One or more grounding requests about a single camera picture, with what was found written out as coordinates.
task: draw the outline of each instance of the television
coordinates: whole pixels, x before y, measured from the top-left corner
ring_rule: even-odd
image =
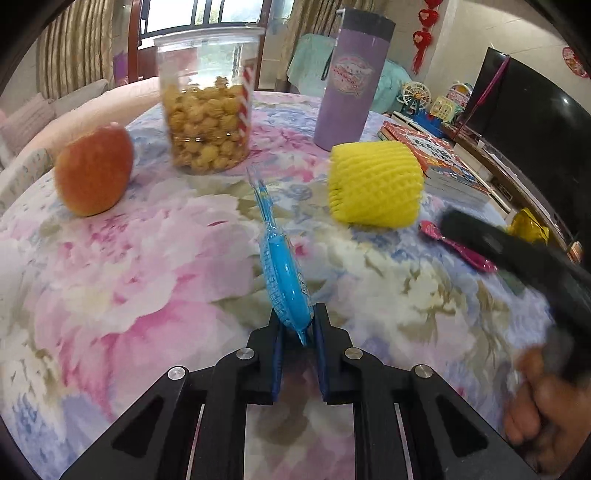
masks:
[[[504,58],[489,48],[471,104]],[[566,238],[591,219],[591,115],[553,82],[511,59],[468,127],[508,160]]]
[[[484,57],[484,62],[482,62],[478,79],[474,84],[474,90],[472,91],[470,100],[466,105],[465,115],[468,115],[470,112],[472,112],[472,109],[476,106],[478,99],[482,96],[494,78],[495,74],[501,68],[506,56],[507,55],[495,50],[494,48],[488,49],[486,56]],[[474,111],[472,117],[470,117],[469,122],[466,124],[470,130],[481,136],[484,135],[484,130],[486,129],[488,121],[494,112],[496,100],[498,99],[500,92],[500,87],[501,82],[499,81],[490,91],[487,101]]]

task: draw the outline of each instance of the floral tablecloth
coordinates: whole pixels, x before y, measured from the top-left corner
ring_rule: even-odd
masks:
[[[256,97],[252,154],[314,301],[356,346],[402,368],[437,370],[499,428],[508,364],[543,340],[547,305],[515,297],[417,226],[349,228],[327,208],[328,154],[312,136],[319,100]],[[370,114],[364,141],[383,117]],[[245,165],[187,176],[169,165],[159,106],[129,127],[136,160],[124,199],[72,216],[52,172],[0,220],[0,407],[44,480],[65,469],[163,372],[208,367],[268,321],[261,220]],[[420,219],[446,203],[425,195]],[[491,206],[472,212],[501,223]],[[322,403],[312,364],[286,366],[280,401],[251,407],[246,479],[353,479],[348,406]]]

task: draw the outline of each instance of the stack of books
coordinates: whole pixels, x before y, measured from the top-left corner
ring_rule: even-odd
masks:
[[[425,174],[427,193],[476,208],[489,202],[486,187],[444,141],[388,121],[378,136],[381,140],[402,142],[411,149]]]

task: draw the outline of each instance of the hand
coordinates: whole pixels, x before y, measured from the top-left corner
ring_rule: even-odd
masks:
[[[509,441],[536,440],[535,461],[543,473],[562,473],[591,433],[591,388],[577,388],[544,373],[541,348],[528,350],[517,363],[525,382],[505,409]],[[541,415],[552,424],[542,429]]]

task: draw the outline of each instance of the pink toy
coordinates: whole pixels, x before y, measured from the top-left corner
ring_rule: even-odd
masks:
[[[496,273],[496,265],[493,262],[487,260],[482,255],[477,254],[476,252],[473,252],[472,250],[464,247],[463,245],[457,244],[442,236],[441,232],[439,231],[439,228],[437,227],[437,225],[435,225],[435,223],[424,220],[421,222],[419,228],[420,231],[422,231],[425,235],[435,240],[441,240],[445,244],[457,250],[457,252],[462,256],[462,258],[466,260],[475,269],[483,271],[484,273]]]

